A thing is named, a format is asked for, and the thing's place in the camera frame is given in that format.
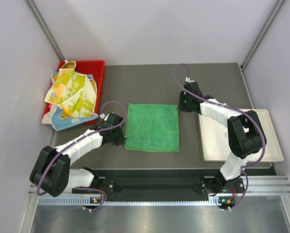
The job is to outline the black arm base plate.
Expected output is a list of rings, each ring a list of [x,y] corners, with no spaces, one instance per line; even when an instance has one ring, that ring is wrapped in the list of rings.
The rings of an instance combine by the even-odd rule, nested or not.
[[[91,188],[108,200],[198,200],[207,195],[243,193],[242,178],[216,182],[218,169],[94,169]]]

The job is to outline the green microfiber towel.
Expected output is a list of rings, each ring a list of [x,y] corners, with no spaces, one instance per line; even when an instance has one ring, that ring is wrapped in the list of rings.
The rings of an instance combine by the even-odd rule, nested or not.
[[[143,152],[179,152],[179,115],[172,104],[128,105],[125,149]]]

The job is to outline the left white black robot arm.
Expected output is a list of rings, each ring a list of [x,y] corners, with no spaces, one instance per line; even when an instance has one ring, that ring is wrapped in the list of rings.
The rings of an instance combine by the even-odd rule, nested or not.
[[[82,156],[105,144],[123,145],[126,137],[122,125],[124,118],[114,113],[102,117],[98,125],[91,126],[77,138],[56,147],[42,148],[29,180],[37,186],[38,195],[44,193],[57,197],[66,189],[85,188],[96,192],[100,181],[89,168],[72,169],[71,165]]]

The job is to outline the yellow green patterned towel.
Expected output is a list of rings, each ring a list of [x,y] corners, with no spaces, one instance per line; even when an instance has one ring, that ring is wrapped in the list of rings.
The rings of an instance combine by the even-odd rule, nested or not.
[[[54,76],[44,101],[59,106],[69,117],[92,117],[97,101],[97,84],[87,74],[75,70],[76,61],[67,61]]]

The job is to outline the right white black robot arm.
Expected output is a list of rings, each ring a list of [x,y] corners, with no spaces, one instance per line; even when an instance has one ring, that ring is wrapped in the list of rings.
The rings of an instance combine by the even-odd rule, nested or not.
[[[182,89],[177,106],[179,111],[196,112],[227,129],[230,154],[214,176],[216,191],[227,192],[240,177],[248,157],[259,151],[265,153],[267,140],[258,115],[253,110],[244,112],[220,103],[212,96],[204,96],[198,83],[188,77]]]

